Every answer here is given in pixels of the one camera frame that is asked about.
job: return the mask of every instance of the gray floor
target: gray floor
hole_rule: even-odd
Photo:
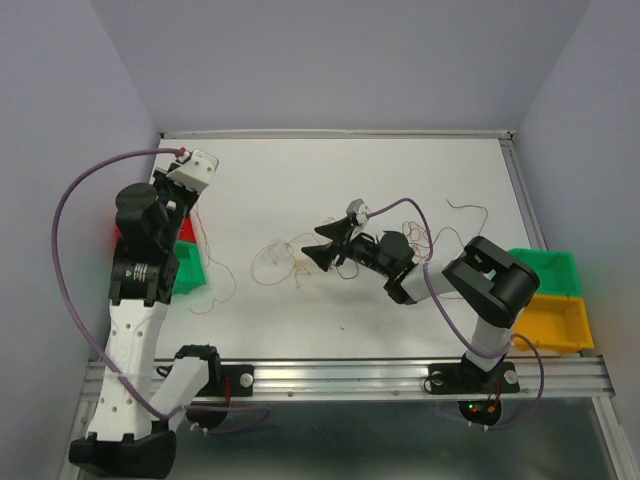
[[[507,401],[504,419],[527,401]],[[545,400],[534,417],[483,433],[444,418],[455,404],[278,404],[250,433],[179,431],[173,480],[615,478],[592,403]]]

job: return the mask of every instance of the yellow bin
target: yellow bin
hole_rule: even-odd
[[[515,332],[527,337],[537,348],[560,354],[593,348],[582,297],[535,294],[516,323]],[[529,350],[518,338],[515,345],[520,350]]]

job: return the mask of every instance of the robotic arm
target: robotic arm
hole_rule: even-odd
[[[431,366],[437,368],[438,377],[437,382],[432,382],[432,391],[490,391],[504,358],[496,353],[506,353],[518,316],[540,286],[535,272],[483,237],[472,239],[448,265],[416,264],[414,251],[402,233],[387,231],[378,240],[363,232],[367,212],[362,200],[351,202],[346,217],[315,228],[330,243],[304,247],[302,252],[324,271],[332,265],[339,267],[349,258],[382,274],[387,279],[384,289],[398,304],[415,304],[458,291],[478,314],[471,348],[453,369],[447,365]],[[503,391],[510,388],[514,386],[505,385]]]
[[[109,288],[111,330],[106,353],[121,370],[105,369],[100,399],[85,438],[71,444],[69,460],[99,476],[164,478],[176,454],[175,430],[184,411],[151,415],[125,388],[163,415],[189,404],[208,383],[220,381],[215,347],[185,346],[167,379],[149,399],[160,327],[171,302],[179,261],[174,254],[182,222],[211,183],[218,160],[183,150],[152,183],[136,183],[116,197],[116,245]]]

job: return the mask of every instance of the wall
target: wall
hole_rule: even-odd
[[[55,203],[99,159],[158,138],[88,2],[2,2],[0,58],[0,478],[53,479],[88,358],[55,284]],[[148,172],[100,173],[64,215],[63,267],[94,331],[108,325],[114,196]]]
[[[548,247],[574,252],[640,459],[640,3],[594,0],[517,135]]]
[[[161,131],[498,129],[587,0],[92,0]]]

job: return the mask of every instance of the white table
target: white table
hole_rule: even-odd
[[[299,289],[293,275],[272,287],[251,278],[252,259],[263,247],[310,232],[327,217],[343,217],[355,198],[375,210],[412,197],[434,233],[451,226],[465,243],[477,233],[483,213],[454,210],[446,199],[483,205],[489,210],[484,236],[505,249],[530,247],[497,139],[163,140],[160,146],[198,148],[220,159],[213,184],[198,202],[199,213],[212,257],[233,271],[237,292],[208,314],[190,312],[207,310],[213,298],[232,292],[226,270],[210,264],[206,287],[173,297],[157,358],[173,358],[191,343],[215,345],[224,358],[460,356],[464,348],[432,301],[398,306],[383,290],[384,278],[364,268],[346,281],[336,272],[307,265],[312,275],[298,277]],[[166,168],[170,161],[170,156],[160,156],[156,166]],[[410,205],[372,219],[367,231],[399,230],[407,220],[419,221]],[[203,251],[195,216],[194,224]],[[312,244],[308,238],[296,245]],[[461,247],[445,231],[434,250],[434,258],[444,260]],[[259,263],[259,278],[267,282],[281,278],[291,266]],[[346,275],[352,272],[345,266]],[[473,311],[459,300],[447,300],[446,307],[469,337],[476,321]]]

